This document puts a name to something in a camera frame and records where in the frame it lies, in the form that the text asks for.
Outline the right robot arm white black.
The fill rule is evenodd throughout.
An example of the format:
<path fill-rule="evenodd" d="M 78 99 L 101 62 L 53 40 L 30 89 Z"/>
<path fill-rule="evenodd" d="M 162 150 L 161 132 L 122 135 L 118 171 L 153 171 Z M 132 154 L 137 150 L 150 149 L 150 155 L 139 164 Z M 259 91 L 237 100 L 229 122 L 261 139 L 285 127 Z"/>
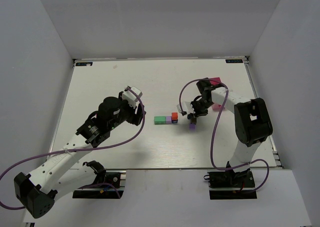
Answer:
<path fill-rule="evenodd" d="M 251 164 L 256 163 L 254 155 L 260 145 L 273 133 L 273 126 L 265 101 L 262 98 L 247 98 L 230 90 L 220 80 L 213 78 L 195 79 L 199 95 L 191 102 L 180 101 L 180 113 L 192 124 L 199 117 L 208 115 L 209 108 L 220 105 L 213 127 L 210 142 L 210 162 L 216 170 L 210 173 L 212 187 L 245 187 L 246 179 L 251 174 Z M 216 131 L 223 110 L 234 116 L 234 128 L 237 145 L 233 155 L 224 167 L 214 161 L 214 144 Z"/>

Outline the green wood block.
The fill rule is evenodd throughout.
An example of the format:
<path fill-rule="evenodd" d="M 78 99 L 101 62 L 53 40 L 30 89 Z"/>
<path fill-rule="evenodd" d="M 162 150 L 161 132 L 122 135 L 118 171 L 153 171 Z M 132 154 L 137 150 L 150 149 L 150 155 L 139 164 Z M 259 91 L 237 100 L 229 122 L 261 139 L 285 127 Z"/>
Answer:
<path fill-rule="evenodd" d="M 164 125 L 166 124 L 167 119 L 166 116 L 155 116 L 154 117 L 154 124 L 155 125 Z"/>

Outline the olive brown cube block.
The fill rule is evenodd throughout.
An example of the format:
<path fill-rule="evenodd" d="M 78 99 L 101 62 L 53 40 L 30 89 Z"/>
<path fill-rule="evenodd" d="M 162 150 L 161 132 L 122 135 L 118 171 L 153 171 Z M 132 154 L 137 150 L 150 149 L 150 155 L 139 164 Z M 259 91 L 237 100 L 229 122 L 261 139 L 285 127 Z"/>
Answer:
<path fill-rule="evenodd" d="M 193 124 L 193 125 L 196 125 L 197 124 L 197 118 L 191 119 L 190 123 Z"/>

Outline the red cube block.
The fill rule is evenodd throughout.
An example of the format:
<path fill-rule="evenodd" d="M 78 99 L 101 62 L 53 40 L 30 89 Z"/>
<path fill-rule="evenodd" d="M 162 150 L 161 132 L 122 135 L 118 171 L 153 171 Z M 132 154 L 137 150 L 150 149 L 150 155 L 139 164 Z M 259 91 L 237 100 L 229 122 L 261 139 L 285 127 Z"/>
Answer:
<path fill-rule="evenodd" d="M 171 113 L 171 119 L 172 120 L 178 120 L 178 113 L 177 112 L 172 112 Z"/>

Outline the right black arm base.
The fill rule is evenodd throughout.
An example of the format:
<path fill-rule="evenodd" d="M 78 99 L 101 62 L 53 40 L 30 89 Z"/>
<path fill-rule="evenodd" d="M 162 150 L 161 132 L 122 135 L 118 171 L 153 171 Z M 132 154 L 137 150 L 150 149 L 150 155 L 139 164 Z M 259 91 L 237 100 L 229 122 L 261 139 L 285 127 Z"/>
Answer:
<path fill-rule="evenodd" d="M 210 200 L 254 200 L 256 185 L 251 170 L 212 171 L 203 176 L 208 182 Z"/>

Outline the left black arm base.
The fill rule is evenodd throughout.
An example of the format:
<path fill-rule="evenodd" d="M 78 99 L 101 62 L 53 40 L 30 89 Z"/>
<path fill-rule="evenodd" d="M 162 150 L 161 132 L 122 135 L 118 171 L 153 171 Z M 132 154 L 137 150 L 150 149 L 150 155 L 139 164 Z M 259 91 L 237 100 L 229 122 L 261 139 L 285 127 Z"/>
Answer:
<path fill-rule="evenodd" d="M 102 164 L 93 160 L 85 161 L 83 167 L 90 168 L 94 179 L 89 184 L 73 191 L 73 199 L 120 199 L 125 190 L 126 171 L 107 170 Z"/>

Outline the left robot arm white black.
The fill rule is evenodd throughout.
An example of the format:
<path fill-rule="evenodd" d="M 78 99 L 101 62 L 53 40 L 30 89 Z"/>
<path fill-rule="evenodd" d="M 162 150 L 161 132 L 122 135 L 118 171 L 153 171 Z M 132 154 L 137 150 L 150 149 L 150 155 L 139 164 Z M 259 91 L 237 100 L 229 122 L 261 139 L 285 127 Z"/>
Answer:
<path fill-rule="evenodd" d="M 105 168 L 95 160 L 84 163 L 72 177 L 67 176 L 67 171 L 85 155 L 100 149 L 111 131 L 122 123 L 144 125 L 142 95 L 138 88 L 127 87 L 117 97 L 106 97 L 61 150 L 51 152 L 48 160 L 29 173 L 16 175 L 15 195 L 33 218 L 44 216 L 59 198 L 85 186 L 88 179 L 95 186 L 109 185 Z"/>

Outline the small purple cube block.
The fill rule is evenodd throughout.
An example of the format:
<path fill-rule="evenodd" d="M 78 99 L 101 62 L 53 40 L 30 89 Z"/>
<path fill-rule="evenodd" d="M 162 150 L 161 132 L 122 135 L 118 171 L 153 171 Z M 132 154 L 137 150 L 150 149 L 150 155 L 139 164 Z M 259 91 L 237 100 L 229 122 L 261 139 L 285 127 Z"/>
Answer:
<path fill-rule="evenodd" d="M 195 130 L 196 130 L 196 125 L 193 124 L 193 123 L 190 123 L 190 124 L 189 124 L 189 130 L 190 130 L 190 131 L 195 131 Z"/>

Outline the pink plastic box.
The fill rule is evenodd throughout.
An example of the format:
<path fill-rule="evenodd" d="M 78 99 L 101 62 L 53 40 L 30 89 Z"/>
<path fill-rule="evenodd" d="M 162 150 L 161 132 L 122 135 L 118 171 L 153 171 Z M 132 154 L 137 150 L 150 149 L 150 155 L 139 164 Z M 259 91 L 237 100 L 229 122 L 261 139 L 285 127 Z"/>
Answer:
<path fill-rule="evenodd" d="M 220 87 L 224 87 L 222 84 L 221 84 L 221 79 L 219 77 L 213 77 L 210 79 L 210 83 L 211 85 L 217 89 L 217 88 L 220 88 Z M 218 103 L 214 103 L 212 106 L 211 106 L 212 110 L 217 112 L 221 109 L 221 105 L 218 104 Z"/>

